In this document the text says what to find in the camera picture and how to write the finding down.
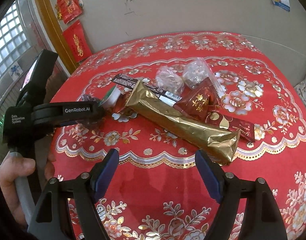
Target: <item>screw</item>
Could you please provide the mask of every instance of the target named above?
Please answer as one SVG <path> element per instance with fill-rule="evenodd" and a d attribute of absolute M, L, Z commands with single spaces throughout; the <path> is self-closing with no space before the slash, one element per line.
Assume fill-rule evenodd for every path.
<path fill-rule="evenodd" d="M 225 176 L 226 176 L 227 178 L 229 178 L 229 179 L 234 178 L 234 174 L 231 173 L 231 172 L 226 172 L 226 173 L 225 173 Z"/>
<path fill-rule="evenodd" d="M 87 179 L 89 177 L 89 175 L 90 174 L 88 172 L 84 172 L 84 173 L 81 174 L 81 178 L 82 179 Z"/>
<path fill-rule="evenodd" d="M 54 184 L 54 183 L 57 182 L 57 180 L 58 180 L 57 178 L 52 178 L 52 179 L 49 180 L 49 183 Z"/>
<path fill-rule="evenodd" d="M 257 181 L 258 181 L 260 184 L 264 184 L 264 183 L 265 183 L 265 179 L 263 179 L 263 178 L 258 178 Z"/>

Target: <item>barcode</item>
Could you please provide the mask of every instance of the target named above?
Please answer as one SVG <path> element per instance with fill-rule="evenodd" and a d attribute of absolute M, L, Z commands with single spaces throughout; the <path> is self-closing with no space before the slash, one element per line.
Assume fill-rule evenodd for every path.
<path fill-rule="evenodd" d="M 170 97 L 170 98 L 173 98 L 176 101 L 180 101 L 182 99 L 180 96 L 177 96 L 177 95 L 175 95 L 171 92 L 168 92 L 168 91 L 165 91 L 165 95 Z"/>

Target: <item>device handle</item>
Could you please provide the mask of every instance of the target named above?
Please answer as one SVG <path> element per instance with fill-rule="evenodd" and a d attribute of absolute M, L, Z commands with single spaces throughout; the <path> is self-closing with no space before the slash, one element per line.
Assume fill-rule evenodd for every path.
<path fill-rule="evenodd" d="M 23 156 L 18 152 L 9 152 L 11 157 L 21 157 Z M 28 225 L 30 224 L 31 217 L 34 212 L 35 204 L 31 194 L 29 182 L 27 177 L 17 177 L 14 181 L 17 190 L 17 195 L 26 218 Z"/>
<path fill-rule="evenodd" d="M 35 205 L 45 186 L 44 169 L 48 158 L 48 147 L 45 147 L 45 140 L 41 139 L 32 145 L 26 145 L 21 148 L 10 149 L 9 155 L 13 157 L 31 158 L 36 162 L 33 174 L 28 177 L 18 177 L 15 179 L 17 195 L 29 225 L 33 215 Z"/>

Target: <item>human hand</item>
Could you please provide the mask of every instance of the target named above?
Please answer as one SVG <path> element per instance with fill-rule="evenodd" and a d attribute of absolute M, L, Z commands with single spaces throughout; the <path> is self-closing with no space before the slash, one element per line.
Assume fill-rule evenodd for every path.
<path fill-rule="evenodd" d="M 47 180 L 54 176 L 55 169 L 52 162 L 55 161 L 56 157 L 52 153 L 49 153 L 44 170 L 44 175 Z M 17 177 L 29 176 L 34 170 L 35 161 L 33 159 L 11 157 L 10 153 L 7 154 L 0 165 L 0 187 L 3 196 L 14 219 L 23 226 L 26 225 L 26 219 L 20 205 L 14 180 Z"/>

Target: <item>blue gripper pad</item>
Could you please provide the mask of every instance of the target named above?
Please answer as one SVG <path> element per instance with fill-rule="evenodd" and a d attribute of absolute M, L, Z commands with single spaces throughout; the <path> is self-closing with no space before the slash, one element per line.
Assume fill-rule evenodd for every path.
<path fill-rule="evenodd" d="M 203 158 L 200 150 L 195 153 L 195 165 L 200 173 L 200 176 L 202 177 L 210 197 L 215 199 L 217 203 L 221 203 L 223 195 L 221 194 L 220 183 L 216 179 L 206 160 Z"/>
<path fill-rule="evenodd" d="M 94 198 L 96 200 L 103 198 L 106 193 L 106 190 L 109 187 L 114 172 L 118 166 L 119 162 L 118 151 L 116 149 L 109 150 L 107 156 L 103 159 L 103 162 L 104 163 L 106 162 L 106 164 L 104 165 L 104 168 L 100 173 L 99 177 L 96 179 L 94 185 L 94 191 L 95 191 Z"/>

